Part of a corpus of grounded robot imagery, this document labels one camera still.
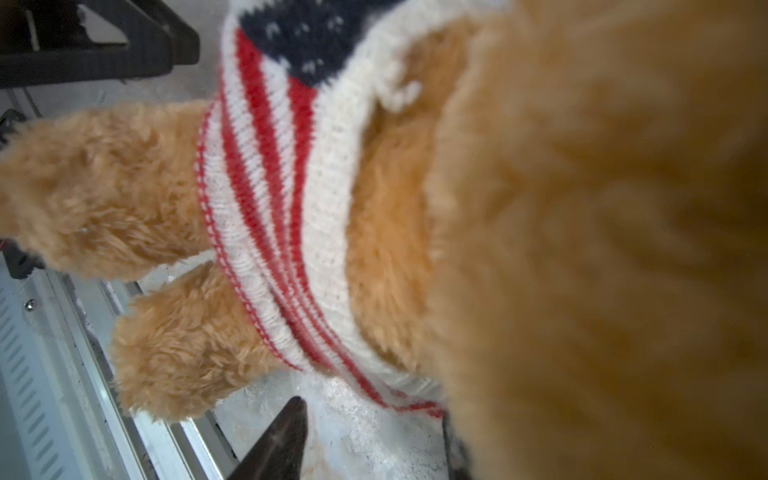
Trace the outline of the tan plush teddy bear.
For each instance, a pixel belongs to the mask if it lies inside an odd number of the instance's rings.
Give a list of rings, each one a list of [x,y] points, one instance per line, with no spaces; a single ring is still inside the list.
[[[488,1],[413,42],[346,227],[350,310],[477,479],[767,475],[767,5]],[[122,407],[283,368],[219,264],[112,336]]]

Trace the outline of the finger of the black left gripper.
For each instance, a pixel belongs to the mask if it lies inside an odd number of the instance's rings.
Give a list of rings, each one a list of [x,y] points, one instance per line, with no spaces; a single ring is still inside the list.
[[[89,37],[86,8],[125,36]],[[141,79],[200,58],[198,33],[163,1],[3,1],[1,87]]]

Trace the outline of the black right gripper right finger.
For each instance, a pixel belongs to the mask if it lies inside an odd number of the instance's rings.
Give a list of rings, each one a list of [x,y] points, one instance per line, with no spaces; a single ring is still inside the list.
[[[470,480],[467,452],[461,440],[456,436],[448,413],[443,415],[442,428],[448,479]]]

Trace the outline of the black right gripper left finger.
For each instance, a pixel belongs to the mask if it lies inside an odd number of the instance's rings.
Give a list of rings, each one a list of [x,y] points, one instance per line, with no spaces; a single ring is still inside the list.
[[[299,480],[308,437],[307,404],[292,397],[228,480]]]

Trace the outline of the red white striped knit sweater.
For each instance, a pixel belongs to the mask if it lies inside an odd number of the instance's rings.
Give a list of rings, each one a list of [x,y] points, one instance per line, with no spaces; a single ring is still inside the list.
[[[376,105],[401,108],[411,44],[488,1],[234,1],[195,164],[217,260],[271,353],[375,404],[442,413],[439,385],[387,364],[350,310],[346,227]]]

